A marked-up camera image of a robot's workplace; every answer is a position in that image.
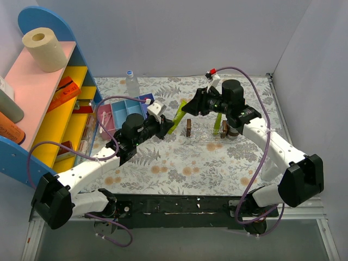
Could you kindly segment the pink toothbrush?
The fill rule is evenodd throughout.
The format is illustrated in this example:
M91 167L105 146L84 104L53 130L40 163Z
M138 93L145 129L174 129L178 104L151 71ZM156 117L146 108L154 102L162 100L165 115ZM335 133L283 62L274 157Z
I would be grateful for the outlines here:
M110 117L111 117L111 112L104 111L102 113L101 125L106 126L110 120Z

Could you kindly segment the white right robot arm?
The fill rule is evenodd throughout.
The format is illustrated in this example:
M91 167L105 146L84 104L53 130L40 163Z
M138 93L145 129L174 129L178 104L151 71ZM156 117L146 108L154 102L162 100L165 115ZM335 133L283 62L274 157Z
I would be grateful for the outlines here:
M297 207L324 190L322 159L317 154L306 155L271 131L261 114L245 103L239 81L224 81L221 92L214 87L197 89L182 110L193 116L205 116L211 111L225 114L227 124L261 148L283 175L278 185L262 187L246 196L250 215L258 216L266 206L281 203Z

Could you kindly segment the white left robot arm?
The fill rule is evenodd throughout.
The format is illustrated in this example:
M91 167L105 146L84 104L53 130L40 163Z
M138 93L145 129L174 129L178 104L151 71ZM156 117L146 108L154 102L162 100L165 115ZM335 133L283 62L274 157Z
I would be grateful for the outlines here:
M97 177L129 161L138 145L157 136L163 139L174 122L164 115L130 114L122 128L90 160L57 175L43 175L31 205L51 229L63 226L73 216L95 213L103 218L115 215L116 196L107 189L83 193L82 189Z

